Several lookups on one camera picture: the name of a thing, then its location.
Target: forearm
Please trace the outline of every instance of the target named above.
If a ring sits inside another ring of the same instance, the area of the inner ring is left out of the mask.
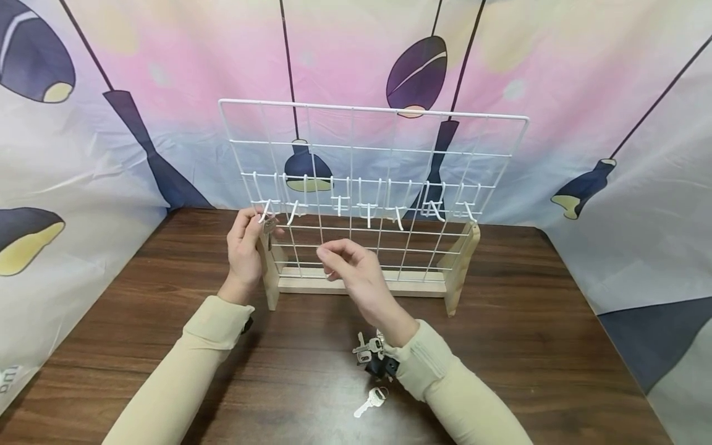
[[[397,377],[416,399],[425,401],[460,445],[520,445],[531,440],[507,406],[427,323],[403,348],[387,346],[401,362]]]
[[[178,444],[254,308],[208,297],[119,416],[104,444]]]

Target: person's left hand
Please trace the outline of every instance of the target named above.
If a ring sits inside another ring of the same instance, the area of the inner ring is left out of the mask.
[[[259,223],[261,215],[261,207],[242,209],[227,234],[230,271],[217,295],[228,303],[247,303],[262,276],[262,263],[256,248],[263,231],[263,226]],[[282,229],[275,229],[273,234],[279,235],[283,232]]]

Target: printed fabric backdrop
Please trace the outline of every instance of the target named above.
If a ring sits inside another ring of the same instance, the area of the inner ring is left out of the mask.
[[[547,233],[667,431],[702,444],[711,39],[706,0],[0,0],[0,412],[167,208],[248,204],[234,150],[250,172],[457,183],[449,150],[506,152],[515,131],[419,112],[489,112],[530,126],[480,221]],[[348,143],[346,116],[244,105],[233,135],[284,145],[233,148],[221,98],[402,108],[352,137],[422,155],[351,172],[305,145]]]

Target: wooden stand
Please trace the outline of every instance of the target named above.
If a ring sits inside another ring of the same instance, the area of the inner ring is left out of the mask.
[[[468,222],[464,224],[462,234],[438,262],[439,268],[450,270],[429,271],[425,275],[427,281],[415,281],[423,279],[423,272],[402,271],[400,278],[410,281],[396,281],[398,271],[383,271],[393,296],[444,298],[448,316],[455,315],[470,259],[480,241],[480,228],[477,224]],[[266,236],[261,237],[258,250],[262,258],[262,279],[269,310],[277,308],[280,293],[346,294],[344,283],[327,281],[321,268],[302,267],[302,276],[294,277],[300,274],[300,269],[279,262],[287,261],[287,255],[280,246],[272,245],[272,250],[267,252]]]

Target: wooden table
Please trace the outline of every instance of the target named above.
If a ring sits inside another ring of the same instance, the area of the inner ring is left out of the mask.
[[[234,212],[173,213],[0,417],[2,444],[100,443],[226,273]],[[546,237],[482,226],[454,318],[442,300],[400,298],[514,411],[535,444],[670,444]],[[397,382],[361,419],[374,386],[355,364],[370,333],[350,299],[282,295],[218,371],[186,444],[450,444]]]

